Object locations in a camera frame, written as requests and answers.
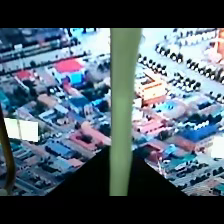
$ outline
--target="white rectangle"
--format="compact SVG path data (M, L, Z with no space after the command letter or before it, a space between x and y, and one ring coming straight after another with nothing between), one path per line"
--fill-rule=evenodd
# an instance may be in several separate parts
M38 122L5 118L9 138L38 142Z

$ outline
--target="green pole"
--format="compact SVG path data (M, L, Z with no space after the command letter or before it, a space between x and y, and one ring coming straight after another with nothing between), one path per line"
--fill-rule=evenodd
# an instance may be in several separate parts
M130 168L131 115L140 28L111 28L112 147L110 195L126 196Z

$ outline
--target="red roof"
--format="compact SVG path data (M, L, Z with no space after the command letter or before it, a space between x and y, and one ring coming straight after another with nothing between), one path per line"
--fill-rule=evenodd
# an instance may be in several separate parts
M65 72L76 72L83 68L83 66L76 61L75 59L67 59L63 61L59 61L56 63L55 68L59 73L65 73Z
M17 77L20 80L29 79L31 76L32 74L27 70L21 70L20 72L17 73Z

